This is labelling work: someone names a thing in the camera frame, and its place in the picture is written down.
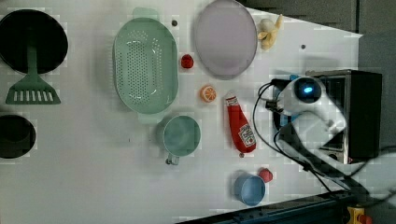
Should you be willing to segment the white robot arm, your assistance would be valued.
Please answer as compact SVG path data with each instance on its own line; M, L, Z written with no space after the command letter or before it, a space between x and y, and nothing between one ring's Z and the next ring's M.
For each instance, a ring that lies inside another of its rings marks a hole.
M299 77L291 81L276 97L276 109L296 117L280 129L276 139L291 159L351 192L361 206L395 197L394 149L358 164L344 164L320 151L347 128L347 121L319 79Z

